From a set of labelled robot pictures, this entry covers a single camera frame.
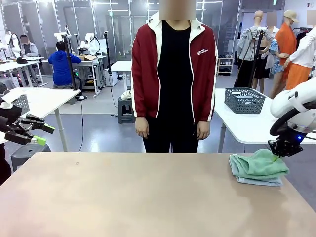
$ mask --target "light blue towel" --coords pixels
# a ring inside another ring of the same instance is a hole
[[[262,180],[256,180],[256,179],[246,179],[241,178],[236,175],[238,175],[238,167],[234,162],[229,161],[229,165],[232,168],[233,175],[237,178],[237,181],[239,183],[243,184],[253,184],[253,185],[263,185],[263,186],[275,186],[280,187],[283,185],[283,182],[280,177],[278,178],[271,178],[271,179],[262,179]]]

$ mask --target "person in blue jacket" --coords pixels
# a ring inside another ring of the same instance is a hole
[[[54,88],[63,89],[69,88],[72,84],[71,72],[67,60],[66,46],[64,42],[57,42],[57,52],[53,53],[48,59],[48,62],[54,67]],[[72,63],[81,63],[81,59],[70,54]],[[77,100],[85,100],[87,97],[82,94],[82,81],[79,77],[75,77],[76,86],[81,90]]]

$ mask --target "mannequin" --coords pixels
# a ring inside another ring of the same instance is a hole
[[[314,65],[315,50],[316,25],[313,25],[313,29],[300,40],[300,45],[297,51],[293,53],[284,64],[284,67],[286,68],[292,62],[286,84],[287,90],[291,90],[308,80]]]
[[[296,50],[296,37],[291,28],[294,22],[299,22],[296,17],[297,14],[293,10],[288,10],[284,13],[284,23],[270,46],[270,53],[275,56],[273,87],[270,92],[271,99],[274,99],[283,91],[286,85],[291,65],[286,69],[284,69],[283,65],[286,59]]]
[[[275,26],[268,26],[267,29],[269,30],[270,34],[273,37],[276,35],[276,33],[279,30]],[[257,89],[258,81],[259,81],[260,92],[262,94],[264,92],[264,86],[265,86],[264,78],[269,78],[270,70],[274,64],[274,58],[269,53],[270,44],[271,43],[267,41],[267,38],[264,36],[260,44],[259,57],[256,63],[257,64],[256,72],[255,72],[253,83],[252,83],[252,88]]]
[[[251,85],[251,68],[254,63],[255,50],[257,48],[259,33],[258,27],[263,17],[263,11],[256,11],[254,14],[254,24],[252,27],[245,29],[238,43],[237,61],[238,61],[238,76],[234,87],[249,87]],[[268,42],[273,40],[268,29],[264,30],[265,37]]]

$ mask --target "jacket logo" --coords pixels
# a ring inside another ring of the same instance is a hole
[[[198,55],[208,52],[208,49],[202,49],[201,51],[197,52]]]

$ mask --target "folded towel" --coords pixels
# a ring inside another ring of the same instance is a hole
[[[289,173],[286,164],[268,149],[258,150],[250,157],[232,154],[230,162],[237,166],[234,175],[240,178],[266,180]]]
[[[232,168],[233,175],[238,173],[238,167],[234,162],[229,161],[229,164]],[[236,176],[237,181],[239,183],[243,184],[254,184],[254,185],[263,185],[263,186],[275,186],[279,187],[283,185],[282,180],[278,178],[271,178],[271,179],[262,179],[262,180],[256,180],[256,179],[246,179]]]

